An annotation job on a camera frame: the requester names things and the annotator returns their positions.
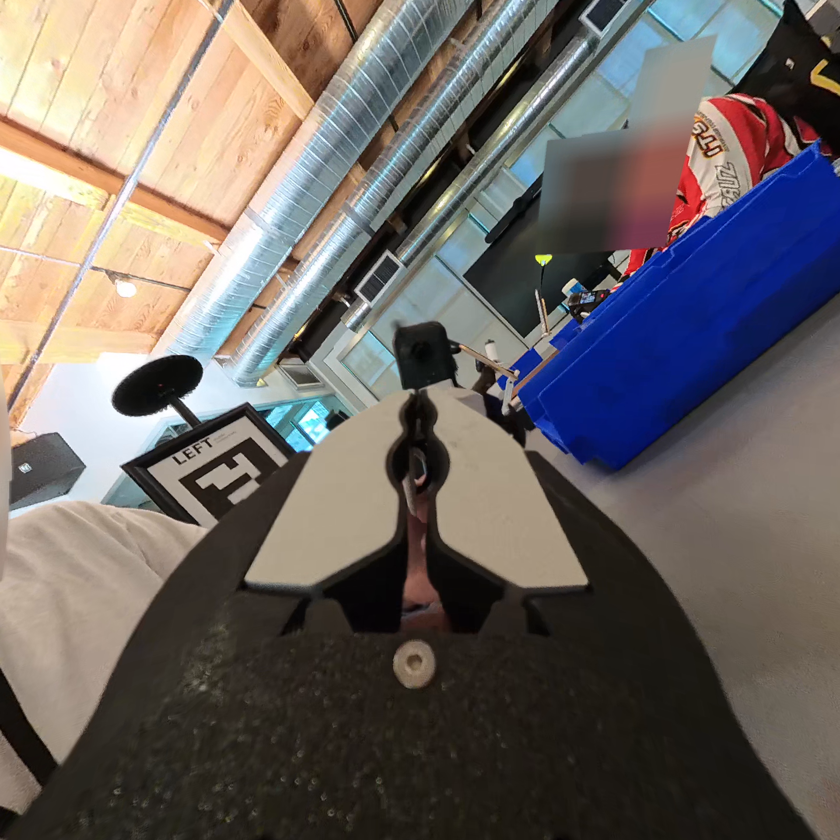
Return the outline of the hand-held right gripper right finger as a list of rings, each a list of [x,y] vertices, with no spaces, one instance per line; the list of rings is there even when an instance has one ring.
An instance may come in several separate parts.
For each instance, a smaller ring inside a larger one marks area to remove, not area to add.
[[[525,449],[478,408],[478,395],[421,392],[430,486],[427,575],[456,633],[493,614],[526,632],[536,600],[590,581]]]

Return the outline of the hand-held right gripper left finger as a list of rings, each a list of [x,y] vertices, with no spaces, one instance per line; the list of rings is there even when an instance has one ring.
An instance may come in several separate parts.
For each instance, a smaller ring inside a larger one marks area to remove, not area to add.
[[[313,448],[245,574],[247,588],[334,600],[358,632],[399,629],[407,509],[396,465],[414,396],[394,392]]]

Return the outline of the blue plastic bin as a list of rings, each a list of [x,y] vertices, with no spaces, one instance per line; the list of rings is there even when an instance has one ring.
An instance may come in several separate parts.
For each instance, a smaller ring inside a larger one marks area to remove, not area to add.
[[[521,400],[585,464],[620,469],[839,290],[839,180],[816,142],[712,218],[604,338]]]
[[[707,226],[715,223],[716,220],[711,217],[701,216],[685,231],[683,237],[633,273],[625,281],[621,290],[609,296],[598,309],[593,311],[591,317],[578,328],[575,336],[561,350],[514,389],[514,397],[521,400],[525,397],[530,398],[532,393],[536,393],[538,383],[551,382],[559,374],[570,369],[574,362],[594,347],[599,339],[604,338],[665,281],[668,274],[688,256],[688,247],[699,245],[703,237],[708,234]]]

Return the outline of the person's left hand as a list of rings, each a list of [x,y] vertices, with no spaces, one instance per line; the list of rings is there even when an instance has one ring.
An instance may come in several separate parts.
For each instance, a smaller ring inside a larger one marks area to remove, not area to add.
[[[416,504],[407,517],[407,565],[402,595],[402,629],[448,632],[448,616],[427,573],[427,506]]]

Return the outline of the ceiling air vent grille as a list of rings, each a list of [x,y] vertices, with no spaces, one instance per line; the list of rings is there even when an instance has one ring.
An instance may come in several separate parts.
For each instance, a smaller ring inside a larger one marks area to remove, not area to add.
[[[372,308],[391,282],[404,272],[404,264],[393,252],[386,250],[373,267],[364,275],[354,293],[364,305]]]

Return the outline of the small blue parts bin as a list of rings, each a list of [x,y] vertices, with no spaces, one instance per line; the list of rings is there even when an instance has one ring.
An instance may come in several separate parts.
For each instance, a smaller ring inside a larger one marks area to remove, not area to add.
[[[551,342],[542,342],[526,352],[513,366],[518,371],[517,380],[511,390],[511,400],[519,399],[520,391],[535,380],[560,353],[561,348]]]

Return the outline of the black framed marker sign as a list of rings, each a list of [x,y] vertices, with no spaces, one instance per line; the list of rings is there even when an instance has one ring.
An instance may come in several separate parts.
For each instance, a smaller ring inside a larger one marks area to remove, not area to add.
[[[164,515],[210,529],[295,455],[244,404],[158,444],[122,471]]]

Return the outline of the yellow-headed desk lamp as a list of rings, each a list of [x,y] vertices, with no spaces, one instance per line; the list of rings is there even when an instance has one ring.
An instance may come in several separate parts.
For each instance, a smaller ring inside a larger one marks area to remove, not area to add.
[[[544,300],[543,296],[543,282],[545,277],[545,270],[547,266],[550,264],[552,260],[552,255],[536,255],[535,260],[537,261],[540,267],[540,275],[539,275],[539,282],[537,287],[534,290],[534,297],[538,308],[539,313],[539,326],[541,331],[541,336],[546,338],[550,336],[550,321],[549,321],[549,311],[547,309],[547,304]]]

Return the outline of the black fuzzy pole stand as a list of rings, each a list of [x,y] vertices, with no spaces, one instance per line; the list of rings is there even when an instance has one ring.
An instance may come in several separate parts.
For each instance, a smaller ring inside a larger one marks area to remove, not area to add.
[[[201,421],[184,404],[203,378],[202,363],[190,355],[167,354],[127,375],[114,389],[112,407],[126,417],[146,417],[170,407],[189,427]]]

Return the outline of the black speaker box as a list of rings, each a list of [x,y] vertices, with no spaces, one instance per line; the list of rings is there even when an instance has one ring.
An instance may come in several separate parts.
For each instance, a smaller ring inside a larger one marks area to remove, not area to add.
[[[12,467],[10,511],[65,496],[87,466],[59,433],[48,433],[14,445]]]

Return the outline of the red and white racing suit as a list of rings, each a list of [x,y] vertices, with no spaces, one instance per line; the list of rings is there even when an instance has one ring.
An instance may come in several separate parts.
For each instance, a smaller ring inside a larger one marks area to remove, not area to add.
[[[765,99],[740,92],[703,99],[692,124],[666,244],[633,249],[621,282],[819,139],[809,123],[784,117]]]

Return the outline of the black and yellow jersey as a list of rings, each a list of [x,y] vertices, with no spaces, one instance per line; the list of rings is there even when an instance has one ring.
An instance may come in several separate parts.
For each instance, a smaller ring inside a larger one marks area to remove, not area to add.
[[[765,100],[781,117],[805,123],[838,158],[838,28],[820,34],[797,2],[784,2],[766,46],[731,92]]]

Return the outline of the black wall screen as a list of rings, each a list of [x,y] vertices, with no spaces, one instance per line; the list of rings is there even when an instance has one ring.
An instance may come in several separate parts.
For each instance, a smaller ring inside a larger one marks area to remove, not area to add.
[[[492,245],[465,273],[466,282],[521,337],[539,325],[535,291],[540,290],[548,313],[561,308],[563,288],[577,280],[587,288],[606,277],[612,251],[554,255],[542,268],[530,245]]]

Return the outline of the slim silver ventilation duct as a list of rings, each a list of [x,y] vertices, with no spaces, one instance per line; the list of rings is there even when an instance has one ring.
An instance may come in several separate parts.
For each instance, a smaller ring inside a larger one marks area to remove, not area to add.
[[[347,329],[360,331],[371,313],[382,308],[405,286],[424,259],[434,252],[441,237],[468,213],[468,204],[473,196],[480,193],[498,173],[511,150],[523,138],[540,130],[547,122],[543,114],[573,81],[583,80],[585,70],[590,69],[606,41],[606,37],[597,38],[587,29],[570,40],[402,242],[395,253],[402,268],[388,281],[377,301],[359,301],[348,310],[342,318]]]

